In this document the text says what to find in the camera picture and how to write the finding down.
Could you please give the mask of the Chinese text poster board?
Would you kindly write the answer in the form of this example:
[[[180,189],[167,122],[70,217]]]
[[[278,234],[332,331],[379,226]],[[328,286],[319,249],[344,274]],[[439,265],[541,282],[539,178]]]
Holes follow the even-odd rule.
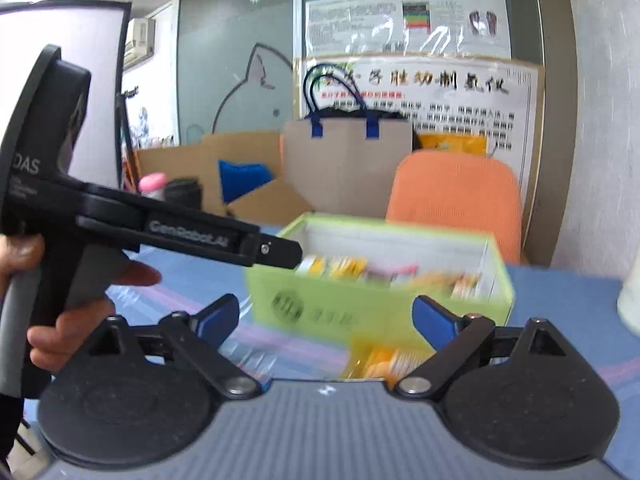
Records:
[[[422,136],[480,138],[484,155],[509,166],[518,180],[523,223],[532,216],[537,186],[544,66],[488,58],[373,54],[296,58],[294,115],[306,114],[306,91],[322,107],[356,102],[338,86],[352,82],[367,106],[399,112]]]

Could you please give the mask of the yellow plastic bag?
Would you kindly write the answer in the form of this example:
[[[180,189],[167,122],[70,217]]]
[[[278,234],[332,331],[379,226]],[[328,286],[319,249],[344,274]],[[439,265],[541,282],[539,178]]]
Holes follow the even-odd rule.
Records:
[[[487,140],[484,136],[468,134],[420,133],[419,140],[424,150],[448,151],[477,156],[487,153]]]

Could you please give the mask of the blue striped tablecloth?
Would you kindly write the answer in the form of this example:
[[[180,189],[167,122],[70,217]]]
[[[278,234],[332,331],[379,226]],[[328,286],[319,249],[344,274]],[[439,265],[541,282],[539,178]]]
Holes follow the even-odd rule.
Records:
[[[255,323],[243,270],[166,250],[134,254],[163,275],[152,287],[113,286],[108,296],[132,325],[157,322],[172,311],[194,313],[224,294],[238,297],[241,321],[231,353],[262,379],[337,378],[349,351],[341,344],[305,339]],[[552,322],[598,371],[620,404],[620,424],[606,460],[628,479],[639,475],[639,339],[616,311],[622,283],[567,270],[509,266],[515,304],[509,320],[521,326],[538,316]]]

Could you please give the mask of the black tumbler cup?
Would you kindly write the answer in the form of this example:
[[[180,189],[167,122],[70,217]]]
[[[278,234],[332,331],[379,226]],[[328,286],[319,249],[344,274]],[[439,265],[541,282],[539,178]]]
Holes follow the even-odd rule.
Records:
[[[202,194],[202,186],[197,178],[172,179],[164,188],[166,203],[193,209],[202,208]]]

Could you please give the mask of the brown cardboard box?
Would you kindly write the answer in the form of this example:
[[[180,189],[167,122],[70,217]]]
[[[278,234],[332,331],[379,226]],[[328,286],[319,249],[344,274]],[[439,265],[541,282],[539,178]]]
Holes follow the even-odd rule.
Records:
[[[137,152],[142,174],[162,172],[175,178],[198,179],[203,189],[202,208],[211,214],[256,224],[286,226],[311,206],[282,176],[281,138],[277,131],[247,131],[206,134],[199,144],[172,148],[146,148]],[[222,201],[218,162],[268,167],[273,180],[234,202]]]

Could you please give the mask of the cream thermos jug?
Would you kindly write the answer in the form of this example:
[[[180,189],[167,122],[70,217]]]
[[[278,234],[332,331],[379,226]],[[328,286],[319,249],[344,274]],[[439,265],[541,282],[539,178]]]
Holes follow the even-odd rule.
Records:
[[[636,257],[617,298],[617,314],[634,336],[640,337],[640,262]]]

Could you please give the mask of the green cardboard box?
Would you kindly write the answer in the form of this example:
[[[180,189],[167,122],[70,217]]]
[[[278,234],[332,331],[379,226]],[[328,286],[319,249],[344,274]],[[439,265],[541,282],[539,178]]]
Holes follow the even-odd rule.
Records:
[[[279,233],[303,251],[369,260],[358,280],[312,278],[271,266],[244,273],[256,322],[306,338],[422,347],[412,304],[421,295],[456,315],[503,325],[514,290],[492,235],[333,214],[303,214]]]

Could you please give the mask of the yellow chips packet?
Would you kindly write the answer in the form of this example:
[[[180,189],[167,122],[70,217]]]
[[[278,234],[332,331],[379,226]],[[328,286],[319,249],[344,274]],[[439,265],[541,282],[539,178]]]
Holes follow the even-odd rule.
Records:
[[[295,273],[312,278],[353,281],[367,270],[368,263],[367,258],[311,255],[303,258]]]

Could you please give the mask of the blue cushion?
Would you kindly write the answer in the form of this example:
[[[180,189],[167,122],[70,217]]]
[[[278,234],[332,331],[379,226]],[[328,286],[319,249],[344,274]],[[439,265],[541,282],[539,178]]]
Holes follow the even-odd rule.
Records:
[[[218,172],[222,201],[225,204],[230,204],[273,180],[269,168],[260,162],[236,164],[220,160]]]

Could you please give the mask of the orange jelly packet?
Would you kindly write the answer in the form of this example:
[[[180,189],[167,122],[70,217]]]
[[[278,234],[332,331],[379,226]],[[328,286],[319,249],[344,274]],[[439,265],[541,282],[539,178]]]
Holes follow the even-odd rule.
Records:
[[[356,340],[350,346],[349,360],[341,378],[383,379],[387,385],[393,387],[434,354],[435,351],[431,347],[404,348]]]

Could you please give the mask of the orange chair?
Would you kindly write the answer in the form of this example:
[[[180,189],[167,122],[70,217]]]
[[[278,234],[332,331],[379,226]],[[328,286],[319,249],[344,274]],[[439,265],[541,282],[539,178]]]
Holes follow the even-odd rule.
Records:
[[[386,219],[489,233],[503,261],[522,256],[518,181],[503,162],[477,155],[420,150],[397,167]]]

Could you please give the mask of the wall science poster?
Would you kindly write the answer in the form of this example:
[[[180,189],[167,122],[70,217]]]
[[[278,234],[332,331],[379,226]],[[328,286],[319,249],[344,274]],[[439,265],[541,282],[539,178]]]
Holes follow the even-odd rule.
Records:
[[[402,52],[510,58],[506,0],[294,0],[298,58]]]

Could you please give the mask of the white projection screen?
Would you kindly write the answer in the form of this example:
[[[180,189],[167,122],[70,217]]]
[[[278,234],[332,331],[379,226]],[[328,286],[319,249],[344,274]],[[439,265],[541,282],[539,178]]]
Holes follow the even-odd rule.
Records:
[[[1,169],[119,188],[128,2],[1,7]]]

